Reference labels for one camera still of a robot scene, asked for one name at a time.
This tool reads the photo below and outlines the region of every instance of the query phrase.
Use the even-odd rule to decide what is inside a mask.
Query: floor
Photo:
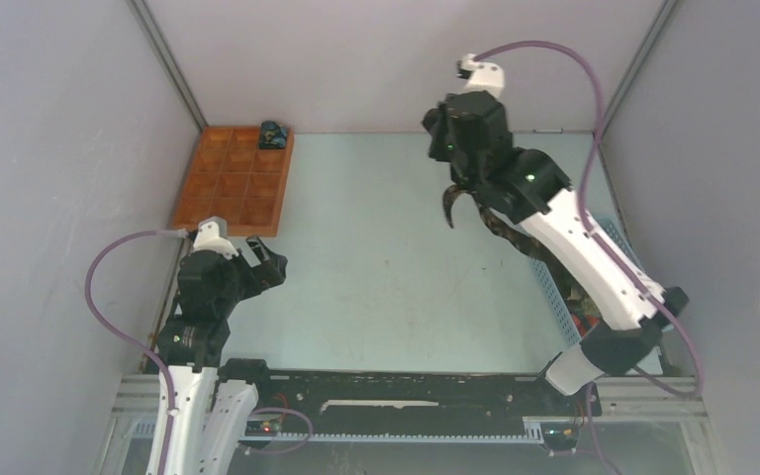
[[[516,138],[549,153],[574,182],[590,143],[589,135]],[[455,230],[444,222],[448,169],[427,149],[424,134],[296,137],[279,234],[266,240],[289,258],[287,282],[237,306],[224,359],[533,373],[565,349],[528,260],[484,228],[472,200],[455,206]],[[601,169],[589,205],[616,215]],[[653,360],[643,367],[657,372]]]

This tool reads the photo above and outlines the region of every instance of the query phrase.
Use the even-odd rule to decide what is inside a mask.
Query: blue plastic basket
[[[633,253],[633,249],[619,232],[616,223],[610,218],[597,218],[596,222],[599,223],[599,226],[601,226],[602,229],[605,230],[605,233],[611,237],[611,240],[616,243],[618,248],[624,252],[624,255],[636,264],[637,267],[642,269],[642,265],[639,264],[639,261]],[[566,309],[566,304],[561,298],[561,294],[558,292],[558,288],[555,286],[555,281],[552,279],[552,274],[549,273],[549,269],[546,268],[546,264],[537,259],[529,259],[529,261],[531,262],[531,269],[534,271],[537,281],[543,286],[543,291],[546,293],[546,299],[549,301],[549,307],[552,308],[552,313],[555,314],[555,320],[557,320],[561,334],[564,335],[567,344],[572,346],[581,341],[581,334],[578,333],[578,329],[575,328],[572,316],[569,315],[569,311]]]

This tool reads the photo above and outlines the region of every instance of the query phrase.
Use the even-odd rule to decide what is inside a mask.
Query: gray wall
[[[606,152],[640,258],[692,298],[727,465],[760,473],[760,2],[684,2]]]
[[[124,0],[0,2],[0,473],[85,474],[138,360],[88,313],[90,260],[167,225],[196,131]],[[99,270],[145,337],[175,244]]]

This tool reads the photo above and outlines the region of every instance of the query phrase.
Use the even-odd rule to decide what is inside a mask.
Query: wooden tray
[[[283,150],[257,147],[258,127],[209,127],[200,136],[182,196],[175,228],[193,231],[212,216],[229,223],[229,235],[278,235],[293,132]]]

